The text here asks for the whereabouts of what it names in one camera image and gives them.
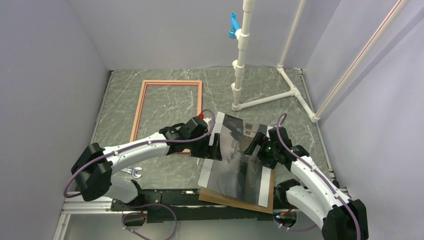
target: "gray backdrop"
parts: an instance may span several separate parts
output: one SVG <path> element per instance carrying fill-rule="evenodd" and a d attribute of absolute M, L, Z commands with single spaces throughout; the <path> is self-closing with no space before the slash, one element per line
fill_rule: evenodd
<path fill-rule="evenodd" d="M 242 0 L 70 0 L 111 70 L 230 66 L 237 40 L 230 13 L 242 24 Z M 304 68 L 340 0 L 309 0 L 285 66 Z M 257 0 L 246 63 L 276 66 L 299 0 Z"/>
<path fill-rule="evenodd" d="M 53 238 L 107 80 L 67 0 L 0 2 L 0 239 Z"/>
<path fill-rule="evenodd" d="M 317 110 L 396 0 L 342 0 L 306 68 Z M 319 122 L 342 186 L 367 207 L 370 239 L 424 235 L 424 2 L 410 0 Z"/>

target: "vertical white pipe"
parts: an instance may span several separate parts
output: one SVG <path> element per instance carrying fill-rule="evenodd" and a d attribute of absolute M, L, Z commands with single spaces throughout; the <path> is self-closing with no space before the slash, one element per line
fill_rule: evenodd
<path fill-rule="evenodd" d="M 374 32 L 372 37 L 369 39 L 367 44 L 363 47 L 362 51 L 360 51 L 359 55 L 356 57 L 355 61 L 350 65 L 346 73 L 340 79 L 338 84 L 335 86 L 334 90 L 330 93 L 328 98 L 325 100 L 324 104 L 321 108 L 316 112 L 315 119 L 320 119 L 320 117 L 328 110 L 328 108 L 332 105 L 336 97 L 340 94 L 340 90 L 343 86 L 349 82 L 349 79 L 352 77 L 352 74 L 364 60 L 364 58 L 368 55 L 371 49 L 373 49 L 374 45 L 378 42 L 380 37 L 384 34 L 384 32 L 389 28 L 393 20 L 399 15 L 404 6 L 407 4 L 408 0 L 398 0 L 388 15 L 385 17 L 383 22 Z"/>
<path fill-rule="evenodd" d="M 246 56 L 246 48 L 249 43 L 249 35 L 250 35 L 250 27 L 251 27 L 251 19 L 252 12 L 255 7 L 256 0 L 244 0 L 243 1 L 243 22 L 241 25 L 241 33 L 238 36 L 238 59 L 237 64 L 234 68 L 235 70 L 235 83 L 233 88 L 233 96 L 234 101 L 232 103 L 232 109 L 234 111 L 238 110 L 239 106 L 239 98 L 242 90 L 242 81 L 243 74 L 245 72 L 245 56 Z"/>
<path fill-rule="evenodd" d="M 290 32 L 288 33 L 287 41 L 285 42 L 284 49 L 282 51 L 281 59 L 279 60 L 278 67 L 282 68 L 284 61 L 286 60 L 287 53 L 289 52 L 290 45 L 292 44 L 293 37 L 295 36 L 296 28 L 298 27 L 299 20 L 301 19 L 302 12 L 305 8 L 306 0 L 300 0 L 297 7 L 296 15 L 294 16 L 293 23 L 291 24 Z"/>

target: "silver wrench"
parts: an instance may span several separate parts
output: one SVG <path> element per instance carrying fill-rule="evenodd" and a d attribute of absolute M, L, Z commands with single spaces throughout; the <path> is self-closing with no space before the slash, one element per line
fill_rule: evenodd
<path fill-rule="evenodd" d="M 137 174 L 138 171 L 143 170 L 143 168 L 141 167 L 134 167 L 134 169 L 129 169 L 129 168 L 123 168 L 120 171 L 127 173 L 127 174 L 131 174 L 131 176 L 135 179 L 141 178 L 142 175 L 141 174 Z"/>

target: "floor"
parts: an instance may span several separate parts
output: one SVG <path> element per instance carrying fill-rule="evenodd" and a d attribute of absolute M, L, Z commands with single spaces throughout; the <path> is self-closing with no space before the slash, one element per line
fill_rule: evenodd
<path fill-rule="evenodd" d="M 306 96 L 297 69 L 287 69 L 287 75 Z M 101 147 L 120 145 L 130 141 L 131 130 L 143 80 L 202 80 L 202 107 L 223 112 L 253 123 L 274 126 L 277 117 L 287 112 L 284 123 L 293 144 L 302 145 L 315 163 L 329 176 L 329 168 L 317 127 L 294 97 L 232 111 L 234 70 L 231 67 L 204 69 L 143 69 L 112 72 L 110 86 L 101 111 L 94 142 Z M 275 68 L 247 67 L 244 71 L 240 102 L 248 102 L 290 90 Z M 160 128 L 186 122 L 196 115 L 197 89 L 191 86 L 149 86 L 141 115 L 138 139 L 147 137 Z M 142 167 L 137 181 L 142 188 L 189 189 L 198 187 L 203 160 L 178 154 L 152 158 L 132 167 Z M 131 179 L 124 172 L 118 175 Z M 274 185 L 295 178 L 282 165 L 275 168 Z"/>

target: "black and white photograph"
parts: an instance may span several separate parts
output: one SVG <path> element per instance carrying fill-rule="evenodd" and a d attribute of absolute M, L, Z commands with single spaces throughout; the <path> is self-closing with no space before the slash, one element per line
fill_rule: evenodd
<path fill-rule="evenodd" d="M 199 185 L 222 195 L 267 207 L 271 170 L 244 151 L 257 132 L 269 127 L 219 112 L 214 132 L 220 133 L 222 161 L 205 159 Z"/>

